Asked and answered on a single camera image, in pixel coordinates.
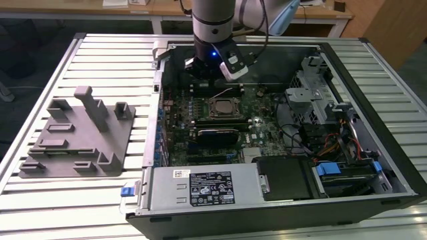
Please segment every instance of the table leg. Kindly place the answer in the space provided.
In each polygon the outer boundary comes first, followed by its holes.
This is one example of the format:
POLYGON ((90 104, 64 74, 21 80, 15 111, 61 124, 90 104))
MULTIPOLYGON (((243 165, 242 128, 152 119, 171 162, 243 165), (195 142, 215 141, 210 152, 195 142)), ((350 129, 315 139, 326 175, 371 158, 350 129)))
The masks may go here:
POLYGON ((336 20, 335 25, 332 26, 331 32, 328 33, 328 38, 339 38, 344 31, 348 19, 336 20))
POLYGON ((151 16, 152 32, 158 35, 163 34, 162 20, 162 16, 151 16))

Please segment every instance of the white sticker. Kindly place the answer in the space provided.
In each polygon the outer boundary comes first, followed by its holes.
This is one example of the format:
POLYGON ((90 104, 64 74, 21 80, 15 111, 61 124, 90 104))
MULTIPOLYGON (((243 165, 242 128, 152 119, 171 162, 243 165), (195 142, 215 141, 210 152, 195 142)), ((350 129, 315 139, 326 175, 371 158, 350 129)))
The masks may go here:
POLYGON ((131 11, 131 14, 148 14, 148 11, 131 11))
POLYGON ((228 58, 228 62, 231 64, 235 64, 239 61, 238 56, 232 56, 231 58, 228 58))
POLYGON ((190 169, 183 169, 183 170, 174 170, 174 178, 190 178, 190 169))
POLYGON ((234 195, 223 195, 223 196, 224 196, 223 199, 234 199, 235 198, 234 195))

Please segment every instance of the orange wire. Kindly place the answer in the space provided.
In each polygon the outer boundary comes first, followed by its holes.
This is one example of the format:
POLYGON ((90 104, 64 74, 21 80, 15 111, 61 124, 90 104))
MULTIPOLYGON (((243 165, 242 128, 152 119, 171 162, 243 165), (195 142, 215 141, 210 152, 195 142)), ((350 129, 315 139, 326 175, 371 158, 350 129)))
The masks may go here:
POLYGON ((324 139, 324 148, 327 147, 327 145, 328 145, 328 138, 331 137, 331 136, 335 136, 335 135, 339 135, 339 133, 331 133, 331 134, 328 134, 327 136, 326 136, 326 139, 324 139))
POLYGON ((354 142, 355 142, 355 144, 356 144, 356 148, 358 148, 358 159, 359 160, 362 160, 362 157, 360 157, 360 144, 359 144, 359 142, 358 142, 358 140, 356 139, 354 139, 354 138, 350 138, 354 142))

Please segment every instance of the white cable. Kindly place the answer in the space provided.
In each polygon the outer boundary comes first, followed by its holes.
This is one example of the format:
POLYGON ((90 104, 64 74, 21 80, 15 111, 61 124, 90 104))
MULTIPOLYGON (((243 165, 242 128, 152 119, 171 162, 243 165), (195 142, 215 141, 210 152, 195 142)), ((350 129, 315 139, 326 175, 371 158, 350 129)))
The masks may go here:
POLYGON ((216 98, 219 95, 222 95, 224 92, 230 91, 231 89, 234 89, 232 87, 231 88, 227 88, 224 91, 222 91, 219 94, 216 94, 214 97, 210 98, 210 100, 212 100, 214 98, 216 98))

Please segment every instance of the gray plastic base plate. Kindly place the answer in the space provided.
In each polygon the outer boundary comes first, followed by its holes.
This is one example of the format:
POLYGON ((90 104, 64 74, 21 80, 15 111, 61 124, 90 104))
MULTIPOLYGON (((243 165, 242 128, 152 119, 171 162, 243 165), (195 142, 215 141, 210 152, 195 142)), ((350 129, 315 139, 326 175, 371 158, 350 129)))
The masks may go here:
POLYGON ((31 168, 37 162, 43 167, 37 167, 25 171, 21 170, 19 172, 19 176, 21 178, 119 176, 123 172, 123 164, 136 109, 135 107, 130 106, 132 119, 127 120, 118 120, 114 109, 115 106, 107 106, 107 132, 99 131, 83 106, 74 106, 72 110, 69 109, 64 111, 69 123, 74 125, 74 131, 71 132, 53 132, 52 127, 55 126, 52 125, 64 125, 65 123, 57 123, 56 120, 49 117, 33 149, 41 148, 44 143, 55 144, 63 140, 65 140, 67 143, 64 144, 64 147, 45 147, 45 149, 49 151, 56 151, 52 155, 41 154, 41 157, 37 156, 36 159, 29 155, 25 163, 21 164, 21 169, 24 166, 29 166, 31 168), (96 149, 99 154, 69 154, 75 150, 90 149, 96 149), (116 156, 114 159, 114 164, 104 166, 103 168, 98 164, 100 158, 99 155, 102 153, 104 162, 112 158, 114 154, 116 156))

